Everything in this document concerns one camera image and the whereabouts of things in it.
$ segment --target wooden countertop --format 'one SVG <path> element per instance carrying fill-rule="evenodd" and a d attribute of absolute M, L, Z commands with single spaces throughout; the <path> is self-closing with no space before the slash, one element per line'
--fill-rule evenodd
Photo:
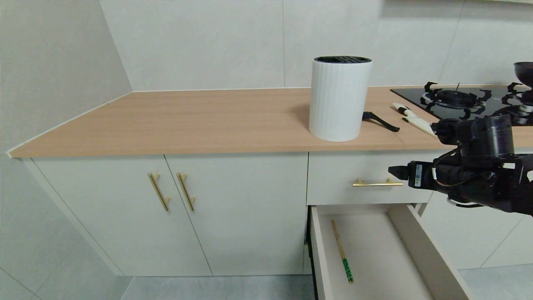
<path fill-rule="evenodd" d="M 402 121 L 403 103 L 428 122 L 437 118 L 390 91 L 369 88 L 366 111 L 400 127 L 363 122 L 352 141 L 323 141 L 308 131 L 311 90 L 258 89 L 132 92 L 10 152 L 12 157 L 446 149 Z M 513 128 L 515 147 L 533 147 L 533 128 Z"/>

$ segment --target black glass cooktop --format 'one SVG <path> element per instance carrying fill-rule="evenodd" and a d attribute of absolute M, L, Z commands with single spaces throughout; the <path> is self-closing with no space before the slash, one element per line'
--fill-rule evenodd
<path fill-rule="evenodd" d="M 392 89 L 409 102 L 439 119 L 473 120 L 499 114 L 511 115 L 513 126 L 533 125 L 533 92 L 527 86 L 491 85 L 480 88 L 439 89 L 428 82 L 424 88 Z"/>

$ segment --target drawer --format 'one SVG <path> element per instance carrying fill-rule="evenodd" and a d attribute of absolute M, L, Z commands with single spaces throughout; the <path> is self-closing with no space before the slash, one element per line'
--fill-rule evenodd
<path fill-rule="evenodd" d="M 394 178 L 388 169 L 393 165 L 407 165 L 412 160 L 433 161 L 444 152 L 311 152 L 307 204 L 427 202 L 431 191 L 410 188 L 406 181 Z M 389 177 L 403 186 L 352 186 L 358 178 L 364 183 L 386 183 Z"/>
<path fill-rule="evenodd" d="M 349 283 L 332 220 L 353 276 Z M 473 300 L 408 204 L 313 206 L 308 245 L 319 300 Z"/>

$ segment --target chopstick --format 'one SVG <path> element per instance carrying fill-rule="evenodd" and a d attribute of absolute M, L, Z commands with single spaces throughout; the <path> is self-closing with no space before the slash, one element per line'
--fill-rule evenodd
<path fill-rule="evenodd" d="M 337 240 L 338 250 L 341 253 L 342 264 L 344 265 L 344 270 L 346 271 L 346 277 L 348 277 L 348 282 L 353 283 L 352 271 L 350 271 L 350 266 L 348 266 L 348 260 L 346 259 L 346 254 L 344 254 L 344 249 L 342 248 L 341 238 L 338 236 L 337 226 L 335 226 L 335 221 L 332 220 L 333 233 L 335 233 L 335 239 Z"/>

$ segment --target kitchen knife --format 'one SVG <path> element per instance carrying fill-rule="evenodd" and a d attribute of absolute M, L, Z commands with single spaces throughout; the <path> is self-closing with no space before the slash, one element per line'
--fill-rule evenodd
<path fill-rule="evenodd" d="M 392 105 L 400 114 L 405 116 L 402 117 L 404 121 L 424 131 L 428 135 L 437 138 L 437 136 L 435 135 L 435 133 L 433 133 L 433 130 L 431 129 L 431 125 L 426 120 L 413 113 L 413 111 L 407 108 L 407 106 L 397 102 L 394 102 Z"/>

